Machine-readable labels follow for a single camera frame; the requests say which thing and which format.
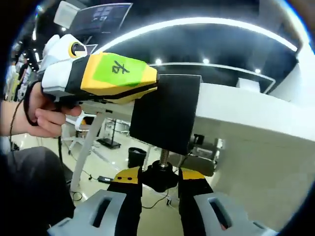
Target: black strap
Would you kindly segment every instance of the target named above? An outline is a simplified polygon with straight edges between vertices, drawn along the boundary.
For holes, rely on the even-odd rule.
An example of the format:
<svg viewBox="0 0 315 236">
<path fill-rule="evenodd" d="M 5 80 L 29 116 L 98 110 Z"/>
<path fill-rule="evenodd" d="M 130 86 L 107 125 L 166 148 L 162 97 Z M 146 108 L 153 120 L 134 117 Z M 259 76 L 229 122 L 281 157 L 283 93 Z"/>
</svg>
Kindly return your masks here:
<svg viewBox="0 0 315 236">
<path fill-rule="evenodd" d="M 30 96 L 31 96 L 31 92 L 34 85 L 37 83 L 39 83 L 39 81 L 35 81 L 30 86 L 28 86 L 24 95 L 24 112 L 25 112 L 26 119 L 28 120 L 31 126 L 38 126 L 37 121 L 36 122 L 31 121 L 30 116 L 29 116 Z"/>
</svg>

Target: black trash can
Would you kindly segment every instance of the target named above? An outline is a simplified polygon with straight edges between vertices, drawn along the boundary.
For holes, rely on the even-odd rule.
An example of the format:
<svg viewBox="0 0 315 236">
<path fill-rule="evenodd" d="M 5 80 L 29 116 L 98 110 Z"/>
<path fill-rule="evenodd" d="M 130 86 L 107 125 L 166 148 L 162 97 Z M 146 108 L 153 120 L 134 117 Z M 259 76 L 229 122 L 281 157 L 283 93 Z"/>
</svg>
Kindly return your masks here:
<svg viewBox="0 0 315 236">
<path fill-rule="evenodd" d="M 146 155 L 146 151 L 137 147 L 130 147 L 128 149 L 128 168 L 133 168 L 137 166 L 142 167 Z"/>
</svg>

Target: green label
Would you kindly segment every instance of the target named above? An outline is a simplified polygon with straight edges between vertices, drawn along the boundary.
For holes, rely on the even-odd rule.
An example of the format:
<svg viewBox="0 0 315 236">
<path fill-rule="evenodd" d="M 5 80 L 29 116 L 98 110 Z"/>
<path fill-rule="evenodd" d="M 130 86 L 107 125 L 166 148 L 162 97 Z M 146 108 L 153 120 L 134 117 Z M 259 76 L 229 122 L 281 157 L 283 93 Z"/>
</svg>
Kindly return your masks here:
<svg viewBox="0 0 315 236">
<path fill-rule="evenodd" d="M 140 84 L 145 68 L 143 61 L 110 53 L 100 60 L 93 79 L 116 86 L 134 87 Z"/>
</svg>

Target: ceiling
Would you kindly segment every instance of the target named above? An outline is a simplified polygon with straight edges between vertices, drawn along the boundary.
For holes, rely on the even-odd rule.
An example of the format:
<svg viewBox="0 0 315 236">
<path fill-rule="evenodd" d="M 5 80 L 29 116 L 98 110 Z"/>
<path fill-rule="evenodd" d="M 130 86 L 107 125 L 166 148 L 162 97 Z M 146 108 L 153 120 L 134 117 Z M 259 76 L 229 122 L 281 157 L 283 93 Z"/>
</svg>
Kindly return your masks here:
<svg viewBox="0 0 315 236">
<path fill-rule="evenodd" d="M 86 7 L 126 0 L 67 0 Z M 132 8 L 121 28 L 111 34 L 93 35 L 89 44 L 99 47 L 112 39 L 140 27 L 186 17 L 220 17 L 239 20 L 261 26 L 285 38 L 299 47 L 299 41 L 290 23 L 285 19 L 272 0 L 132 0 Z M 41 7 L 43 13 L 32 16 L 23 27 L 20 39 L 23 41 L 21 52 L 27 52 L 30 62 L 36 64 L 33 49 L 40 54 L 45 43 L 54 34 L 62 36 L 61 27 L 53 23 L 58 1 L 46 1 Z M 32 31 L 36 25 L 36 41 Z M 89 35 L 78 37 L 86 39 Z M 163 62 L 202 62 L 222 64 L 249 71 L 260 69 L 261 74 L 276 80 L 275 87 L 296 65 L 295 52 L 283 44 L 256 32 L 238 27 L 198 24 L 174 26 L 159 29 L 122 42 L 109 50 L 123 56 L 155 63 L 157 58 Z M 202 74 L 204 82 L 236 86 L 237 79 L 247 78 L 260 82 L 261 90 L 269 86 L 265 79 L 234 70 L 208 66 L 163 66 L 161 73 Z"/>
</svg>

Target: gray trousers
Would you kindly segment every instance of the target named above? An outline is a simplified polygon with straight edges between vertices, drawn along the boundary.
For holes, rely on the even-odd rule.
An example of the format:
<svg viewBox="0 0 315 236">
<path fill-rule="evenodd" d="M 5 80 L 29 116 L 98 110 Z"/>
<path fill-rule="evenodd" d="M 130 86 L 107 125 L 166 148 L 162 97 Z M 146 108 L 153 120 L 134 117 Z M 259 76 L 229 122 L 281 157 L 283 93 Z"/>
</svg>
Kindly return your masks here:
<svg viewBox="0 0 315 236">
<path fill-rule="evenodd" d="M 59 158 L 45 147 L 15 151 L 6 156 L 10 189 L 9 219 L 15 231 L 46 235 L 48 225 L 73 217 L 74 205 Z"/>
</svg>

